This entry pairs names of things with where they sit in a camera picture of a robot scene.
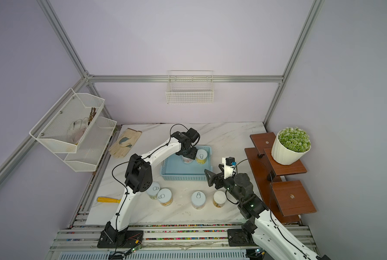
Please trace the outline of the yellow label can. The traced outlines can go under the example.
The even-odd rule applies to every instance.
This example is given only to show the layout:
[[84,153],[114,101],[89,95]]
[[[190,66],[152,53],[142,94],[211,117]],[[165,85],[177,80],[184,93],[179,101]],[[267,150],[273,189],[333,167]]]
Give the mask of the yellow label can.
[[196,154],[196,162],[198,164],[205,164],[207,162],[208,152],[205,149],[198,149]]

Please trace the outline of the pink label can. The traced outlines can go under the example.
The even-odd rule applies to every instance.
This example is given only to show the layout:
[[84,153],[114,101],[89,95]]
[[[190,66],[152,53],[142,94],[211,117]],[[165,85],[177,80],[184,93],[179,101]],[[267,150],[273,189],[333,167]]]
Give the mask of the pink label can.
[[192,206],[197,210],[204,208],[206,203],[206,195],[202,191],[195,191],[191,196],[191,203]]
[[191,159],[191,158],[188,158],[188,157],[185,157],[185,156],[182,156],[182,160],[186,164],[190,164],[190,163],[195,161],[195,159]]

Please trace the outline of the light blue plastic basket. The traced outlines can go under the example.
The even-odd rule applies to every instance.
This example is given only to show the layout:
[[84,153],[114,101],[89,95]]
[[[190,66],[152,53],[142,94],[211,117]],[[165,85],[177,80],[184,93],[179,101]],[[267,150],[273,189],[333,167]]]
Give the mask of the light blue plastic basket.
[[212,169],[212,148],[210,146],[198,146],[207,152],[206,162],[199,164],[194,159],[191,163],[185,163],[181,156],[171,155],[164,160],[160,175],[168,181],[207,181],[205,170]]

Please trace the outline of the orange label can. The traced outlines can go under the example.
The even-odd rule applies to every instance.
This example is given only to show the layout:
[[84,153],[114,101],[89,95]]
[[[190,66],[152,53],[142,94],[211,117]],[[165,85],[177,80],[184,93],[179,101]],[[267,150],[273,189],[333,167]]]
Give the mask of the orange label can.
[[172,191],[168,188],[162,188],[157,194],[157,199],[162,206],[169,206],[173,202]]

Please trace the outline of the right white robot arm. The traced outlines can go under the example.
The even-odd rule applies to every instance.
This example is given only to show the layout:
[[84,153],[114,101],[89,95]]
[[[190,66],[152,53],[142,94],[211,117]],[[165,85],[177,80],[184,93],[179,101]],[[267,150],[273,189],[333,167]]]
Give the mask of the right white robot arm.
[[255,193],[253,184],[246,173],[228,174],[233,167],[220,165],[221,173],[205,170],[209,187],[224,188],[235,200],[246,222],[241,232],[268,252],[275,260],[328,260],[327,255],[319,256],[301,243],[275,217],[269,207]]

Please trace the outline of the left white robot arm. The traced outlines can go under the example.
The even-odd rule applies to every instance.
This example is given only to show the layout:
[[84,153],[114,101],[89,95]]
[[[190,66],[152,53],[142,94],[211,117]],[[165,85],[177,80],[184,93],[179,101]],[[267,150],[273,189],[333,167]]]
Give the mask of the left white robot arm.
[[200,134],[193,128],[185,132],[170,133],[169,138],[152,151],[142,155],[131,155],[125,172],[125,188],[122,199],[111,220],[107,223],[116,232],[128,228],[132,211],[137,203],[140,193],[145,192],[153,183],[152,170],[171,155],[195,159],[197,154],[197,143]]

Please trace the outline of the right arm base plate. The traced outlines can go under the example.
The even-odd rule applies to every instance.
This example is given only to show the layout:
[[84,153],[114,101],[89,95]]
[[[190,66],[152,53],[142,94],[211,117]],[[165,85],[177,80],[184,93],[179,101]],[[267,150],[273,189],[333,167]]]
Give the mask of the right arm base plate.
[[252,238],[252,234],[242,229],[229,229],[228,244],[230,247],[247,247],[256,246]]

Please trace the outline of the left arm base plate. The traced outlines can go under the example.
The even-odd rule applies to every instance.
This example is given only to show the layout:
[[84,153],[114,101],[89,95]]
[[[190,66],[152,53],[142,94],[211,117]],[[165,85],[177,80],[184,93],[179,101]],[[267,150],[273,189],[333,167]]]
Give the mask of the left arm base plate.
[[101,249],[115,249],[115,248],[135,248],[140,245],[143,239],[143,232],[136,231],[122,231],[106,232],[103,230],[98,240],[97,248]]

